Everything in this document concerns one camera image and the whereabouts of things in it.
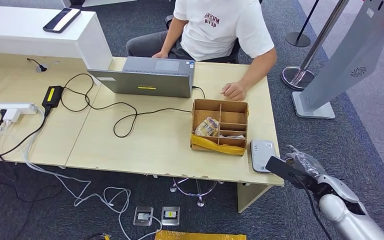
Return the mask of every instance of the gray pants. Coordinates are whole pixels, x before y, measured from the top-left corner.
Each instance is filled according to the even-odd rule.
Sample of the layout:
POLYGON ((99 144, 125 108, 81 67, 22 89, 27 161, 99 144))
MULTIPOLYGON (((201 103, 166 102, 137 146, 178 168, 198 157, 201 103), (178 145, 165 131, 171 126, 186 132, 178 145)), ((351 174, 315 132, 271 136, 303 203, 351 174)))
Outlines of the gray pants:
MULTIPOLYGON (((149 35, 138 36, 126 43, 128 56, 150 58, 161 51, 168 31, 157 32, 149 35)), ((169 59, 193 60, 193 58, 182 48, 180 39, 168 53, 169 59)))

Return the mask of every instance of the white cable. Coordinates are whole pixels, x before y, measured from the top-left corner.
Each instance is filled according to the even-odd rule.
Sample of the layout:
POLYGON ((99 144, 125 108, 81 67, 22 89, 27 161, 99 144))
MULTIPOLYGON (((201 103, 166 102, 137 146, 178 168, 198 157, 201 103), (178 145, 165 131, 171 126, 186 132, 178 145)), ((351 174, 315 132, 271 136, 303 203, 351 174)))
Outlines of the white cable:
MULTIPOLYGON (((37 108, 37 110, 41 113, 42 115, 42 121, 45 121, 45 113, 42 109, 40 108, 37 108)), ((59 174, 59 173, 55 173, 55 172, 51 172, 51 171, 47 171, 37 165, 35 165, 34 163, 30 162, 29 159, 28 159, 28 155, 29 155, 29 152, 33 146, 33 143, 35 142, 38 134, 41 132, 41 129, 39 131, 37 131, 35 134, 33 134, 32 138, 29 140, 29 142, 27 143, 27 147, 26 147, 26 150, 23 151, 21 150, 21 153, 22 153, 22 156, 24 158, 24 161, 25 163, 27 164, 28 167, 30 167, 31 169, 33 170, 36 170, 38 172, 41 172, 41 173, 45 173, 45 174, 50 174, 50 175, 54 175, 61 183, 62 185, 64 186, 65 189, 67 189, 67 191, 73 196, 75 197, 76 199, 74 200, 74 206, 77 207, 78 205, 80 205, 81 203, 83 203, 84 201, 88 200, 89 198, 91 197, 98 197, 101 202, 103 202, 108 208, 110 208, 112 211, 114 211, 115 213, 118 213, 118 223, 120 224, 120 228, 121 230, 123 231, 124 235, 126 236, 126 238, 128 240, 131 240, 130 237, 127 235, 127 233, 125 232, 125 230, 123 229, 123 226, 122 226, 122 222, 121 222, 121 215, 122 213, 124 213, 127 208, 129 207, 129 199, 130 199, 130 194, 131 194, 131 191, 129 189, 125 189, 125 188, 122 188, 122 187, 114 187, 114 186, 109 186, 109 187, 106 187, 104 190, 103 190, 103 197, 100 196, 99 194, 97 193, 93 193, 85 198, 82 198, 82 195, 83 193, 86 191, 86 189, 89 187, 89 185, 92 183, 91 180, 80 180, 80 179, 77 179, 75 177, 70 177, 70 176, 65 176, 65 175, 62 175, 62 174, 59 174), (66 184, 64 183, 64 181, 61 179, 61 178, 65 178, 65 179, 72 179, 72 180, 75 180, 77 182, 80 182, 80 183, 87 183, 86 186, 83 188, 83 190, 81 191, 81 193, 76 196, 67 186, 66 184), (110 201, 107 200, 107 197, 106 197, 106 191, 108 189, 116 189, 116 190, 120 190, 117 194, 115 194, 110 201), (117 211, 116 209, 113 208, 114 204, 112 203, 114 199, 116 199, 116 197, 118 197, 120 194, 122 193, 126 193, 126 201, 122 207, 122 209, 120 211, 117 211)), ((150 216, 151 218, 155 219, 160 227, 158 230, 156 231, 153 231, 151 233, 148 233, 146 234, 145 236, 139 238, 138 240, 142 240, 150 235, 153 235, 153 234, 156 234, 158 233, 159 231, 162 230, 163 228, 163 224, 161 223, 160 220, 158 220, 156 217, 154 216, 150 216)))
MULTIPOLYGON (((123 231, 123 233, 124 233, 124 235, 126 236, 126 238, 127 238, 128 240, 131 240, 130 237, 129 237, 129 236, 127 235, 127 233, 125 232, 125 229, 123 228, 121 216, 122 216, 122 214, 120 213, 120 214, 118 215, 118 223, 120 224, 120 228, 121 228, 121 230, 123 231)), ((153 219, 155 219, 155 220, 159 223, 159 229, 156 230, 156 231, 153 231, 153 232, 150 232, 150 233, 146 234, 145 236, 139 238, 138 240, 142 240, 142 239, 144 239, 144 238, 146 238, 146 237, 148 237, 148 236, 150 236, 150 235, 156 234, 156 233, 158 233, 159 231, 161 231, 161 229, 163 229, 163 224, 161 223, 160 220, 158 220, 158 218, 156 218, 156 217, 154 217, 154 216, 150 216, 150 217, 153 218, 153 219)))

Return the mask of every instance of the stanchion base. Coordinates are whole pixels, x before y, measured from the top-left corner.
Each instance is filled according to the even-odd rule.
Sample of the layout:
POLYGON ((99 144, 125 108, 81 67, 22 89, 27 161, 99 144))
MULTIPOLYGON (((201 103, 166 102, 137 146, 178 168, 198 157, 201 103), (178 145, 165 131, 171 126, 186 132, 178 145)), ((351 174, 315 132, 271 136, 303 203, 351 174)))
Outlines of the stanchion base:
POLYGON ((296 115, 300 118, 310 119, 334 119, 335 113, 332 109, 331 103, 327 102, 325 105, 317 108, 315 111, 304 111, 303 105, 300 99, 300 91, 294 91, 292 93, 292 102, 295 106, 296 115))
POLYGON ((291 82, 294 79, 295 75, 297 74, 298 69, 300 69, 300 67, 298 66, 285 67, 282 71, 282 80, 288 87, 295 90, 303 91, 313 81, 315 76, 311 71, 306 70, 301 81, 298 82, 297 85, 292 85, 291 82))
POLYGON ((296 31, 290 32, 290 33, 286 34, 285 39, 290 45, 294 45, 295 47, 303 48, 303 47, 307 47, 308 45, 310 45, 311 40, 308 36, 301 34, 301 37, 299 37, 299 39, 297 39, 298 35, 300 35, 299 32, 296 32, 296 31))

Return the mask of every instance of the yellow plastic bag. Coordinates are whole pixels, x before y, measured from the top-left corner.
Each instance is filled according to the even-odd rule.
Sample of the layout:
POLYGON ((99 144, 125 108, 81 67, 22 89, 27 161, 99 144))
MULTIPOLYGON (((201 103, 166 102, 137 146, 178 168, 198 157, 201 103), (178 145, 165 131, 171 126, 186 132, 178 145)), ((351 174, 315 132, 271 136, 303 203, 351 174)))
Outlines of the yellow plastic bag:
POLYGON ((218 145, 213 141, 193 134, 190 136, 190 143, 206 149, 211 149, 217 152, 231 155, 244 155, 245 151, 247 150, 246 148, 239 146, 218 145))
POLYGON ((155 240, 247 240, 247 236, 161 230, 155 235, 155 240))

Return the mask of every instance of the laptop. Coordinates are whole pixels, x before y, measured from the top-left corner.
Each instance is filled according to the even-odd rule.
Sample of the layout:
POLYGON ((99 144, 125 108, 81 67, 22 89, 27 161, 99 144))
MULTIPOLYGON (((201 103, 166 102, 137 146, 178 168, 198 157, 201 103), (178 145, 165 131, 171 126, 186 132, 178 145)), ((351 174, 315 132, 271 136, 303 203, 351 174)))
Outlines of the laptop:
POLYGON ((129 56, 121 71, 87 71, 116 94, 190 98, 195 61, 129 56))

